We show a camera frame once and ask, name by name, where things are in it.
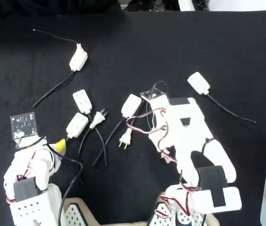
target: yellow component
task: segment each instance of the yellow component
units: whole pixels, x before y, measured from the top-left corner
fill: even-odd
[[[61,152],[66,147],[66,140],[61,139],[56,143],[56,146],[57,152]]]

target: white power outlet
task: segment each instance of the white power outlet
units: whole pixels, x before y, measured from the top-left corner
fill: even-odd
[[[84,89],[77,91],[73,94],[73,98],[76,102],[76,105],[80,109],[81,113],[89,114],[92,109],[92,104],[88,95]]]
[[[76,113],[66,128],[69,138],[77,138],[88,124],[88,118],[81,113]]]

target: white power adapter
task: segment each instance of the white power adapter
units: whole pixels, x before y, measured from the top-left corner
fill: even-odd
[[[134,94],[130,94],[121,110],[123,117],[132,117],[136,113],[139,105],[141,105],[141,98],[135,96]]]
[[[204,79],[204,77],[199,73],[195,72],[188,78],[189,84],[196,90],[198,94],[208,94],[210,88],[209,83]]]
[[[77,91],[73,94],[76,105],[83,114],[89,114],[92,109],[90,99],[84,89]]]
[[[69,66],[72,71],[79,71],[86,63],[88,54],[84,51],[80,43],[76,45],[76,51],[72,56]]]
[[[88,118],[81,113],[76,113],[66,128],[67,137],[77,138],[88,124]]]

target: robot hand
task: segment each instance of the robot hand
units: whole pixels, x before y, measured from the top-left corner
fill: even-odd
[[[154,109],[157,122],[153,128],[155,132],[149,134],[149,139],[167,162],[177,163],[178,173],[187,182],[185,186],[179,186],[181,188],[192,187],[189,194],[191,209],[202,214],[240,209],[239,190],[236,187],[227,187],[227,183],[236,180],[235,168],[221,144],[213,138],[196,101],[193,98],[168,99],[166,95],[147,100]],[[164,109],[164,113],[161,114],[155,109]],[[157,130],[163,126],[167,128],[165,131]],[[172,146],[176,151],[175,158],[171,157],[167,151],[167,148]],[[225,205],[215,206],[215,196],[212,196],[212,191],[201,190],[199,170],[194,167],[191,160],[192,151],[203,153],[215,166],[221,166],[216,169],[221,169],[224,174],[226,186],[220,188],[220,195],[224,196]],[[169,189],[168,193],[173,193],[171,197],[179,200],[183,197],[185,199],[184,192],[186,193],[185,190]]]
[[[15,183],[24,178],[34,178],[38,190],[44,191],[48,187],[49,177],[61,164],[60,159],[45,146],[47,140],[44,137],[24,137],[16,142],[19,151],[15,152],[15,157],[4,175],[4,188],[9,203],[17,199]],[[61,153],[66,151],[65,140],[50,146]]]

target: black tape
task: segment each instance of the black tape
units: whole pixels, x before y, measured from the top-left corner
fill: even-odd
[[[222,166],[198,168],[200,187],[210,190],[214,207],[226,206],[223,188],[228,187]]]

